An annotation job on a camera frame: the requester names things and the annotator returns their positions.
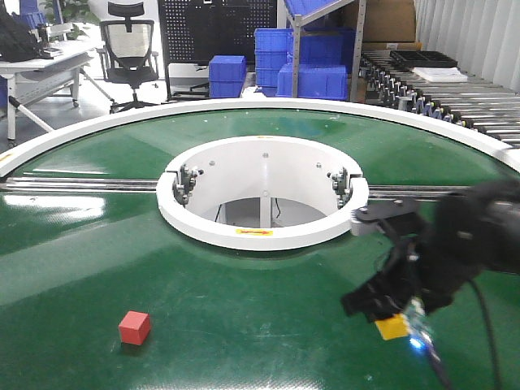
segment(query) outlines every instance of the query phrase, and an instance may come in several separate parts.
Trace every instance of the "green conveyor belt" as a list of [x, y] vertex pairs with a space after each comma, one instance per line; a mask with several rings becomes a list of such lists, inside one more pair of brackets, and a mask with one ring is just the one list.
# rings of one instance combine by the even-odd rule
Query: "green conveyor belt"
[[[244, 135], [343, 150], [369, 184], [469, 185], [500, 178], [481, 152], [416, 128], [304, 110], [226, 110], [131, 123], [70, 142], [12, 176], [157, 179], [179, 153]], [[424, 204], [425, 217], [434, 205]], [[441, 389], [407, 339], [383, 341], [339, 299], [391, 245], [349, 233], [250, 253], [178, 233], [153, 193], [0, 193], [0, 389]], [[520, 278], [485, 272], [503, 389], [520, 388]], [[121, 344], [128, 310], [150, 313]], [[431, 317], [456, 389], [492, 388], [482, 315], [465, 286]]]

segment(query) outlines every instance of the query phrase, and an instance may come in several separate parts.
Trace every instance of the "red cube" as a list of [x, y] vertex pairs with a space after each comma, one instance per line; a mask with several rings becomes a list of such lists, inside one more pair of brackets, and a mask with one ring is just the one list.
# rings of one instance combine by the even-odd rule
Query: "red cube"
[[119, 324], [121, 341], [128, 344], [142, 345], [150, 333], [150, 315], [138, 311], [129, 311]]

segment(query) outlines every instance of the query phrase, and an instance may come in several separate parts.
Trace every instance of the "black tray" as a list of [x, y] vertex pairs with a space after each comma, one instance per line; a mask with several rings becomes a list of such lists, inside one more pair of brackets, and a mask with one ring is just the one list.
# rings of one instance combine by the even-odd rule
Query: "black tray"
[[392, 50], [390, 57], [403, 67], [457, 66], [457, 61], [438, 51]]

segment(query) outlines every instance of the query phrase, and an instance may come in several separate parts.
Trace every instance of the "black bag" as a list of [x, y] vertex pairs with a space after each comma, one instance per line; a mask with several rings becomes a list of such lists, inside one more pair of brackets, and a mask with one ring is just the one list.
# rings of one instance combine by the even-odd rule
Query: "black bag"
[[27, 61], [40, 56], [41, 45], [29, 32], [28, 26], [17, 22], [0, 0], [0, 54], [10, 63]]

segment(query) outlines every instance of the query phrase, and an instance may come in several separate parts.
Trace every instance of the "metal shelf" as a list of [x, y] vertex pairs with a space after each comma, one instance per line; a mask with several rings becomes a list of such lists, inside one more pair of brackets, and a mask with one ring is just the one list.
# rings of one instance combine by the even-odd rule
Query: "metal shelf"
[[[352, 78], [350, 82], [349, 100], [355, 102], [358, 94], [358, 74], [359, 63], [361, 61], [361, 48], [363, 42], [363, 27], [365, 25], [366, 14], [366, 0], [359, 1], [359, 10], [357, 12], [357, 26], [356, 26], [356, 40], [354, 42], [354, 54], [352, 62]], [[314, 12], [307, 15], [291, 15], [289, 12], [288, 0], [284, 0], [285, 8], [287, 10], [287, 19], [291, 24], [293, 30], [293, 44], [292, 44], [292, 97], [298, 96], [298, 73], [300, 71], [300, 42], [302, 36], [302, 29], [307, 24], [314, 22], [322, 16], [328, 15], [331, 12], [354, 2], [354, 0], [336, 0], [322, 6]]]

